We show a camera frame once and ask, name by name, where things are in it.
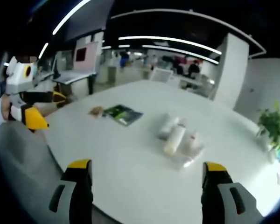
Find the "black ceiling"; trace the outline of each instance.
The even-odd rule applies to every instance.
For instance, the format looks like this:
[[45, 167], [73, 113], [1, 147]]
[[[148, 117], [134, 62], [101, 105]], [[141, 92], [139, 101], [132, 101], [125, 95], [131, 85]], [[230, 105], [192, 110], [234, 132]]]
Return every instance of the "black ceiling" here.
[[[173, 0], [167, 2], [164, 0], [116, 0], [109, 16], [153, 8], [192, 9], [194, 12], [223, 20], [252, 35], [267, 50], [267, 54], [260, 57], [280, 57], [280, 2], [278, 1], [265, 3], [261, 0]], [[43, 6], [36, 12], [27, 27], [24, 29], [14, 27], [15, 38], [9, 43], [10, 48], [17, 42], [27, 42], [27, 45], [35, 52], [40, 52], [44, 43], [53, 40], [52, 31], [55, 26], [80, 1], [45, 0], [41, 2]], [[156, 35], [184, 39], [217, 48], [228, 32], [243, 38], [237, 32], [222, 25], [193, 15], [161, 12], [142, 13], [110, 19], [105, 30], [105, 44], [119, 44], [117, 39], [120, 36]], [[55, 39], [62, 41], [63, 31], [61, 30], [57, 34]], [[120, 41], [120, 44], [127, 43], [140, 46], [151, 44], [152, 41]], [[249, 44], [250, 54], [261, 51], [255, 44]], [[211, 53], [204, 49], [176, 42], [170, 42], [169, 45], [172, 48], [204, 56]]]

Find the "potted plant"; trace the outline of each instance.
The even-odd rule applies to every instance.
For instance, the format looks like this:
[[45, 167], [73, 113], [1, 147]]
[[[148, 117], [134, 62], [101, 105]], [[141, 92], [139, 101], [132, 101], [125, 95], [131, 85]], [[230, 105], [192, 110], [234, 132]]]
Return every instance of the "potted plant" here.
[[275, 111], [265, 109], [261, 111], [261, 116], [258, 121], [260, 127], [258, 136], [262, 138], [266, 147], [280, 150], [280, 107], [278, 102], [275, 102]]

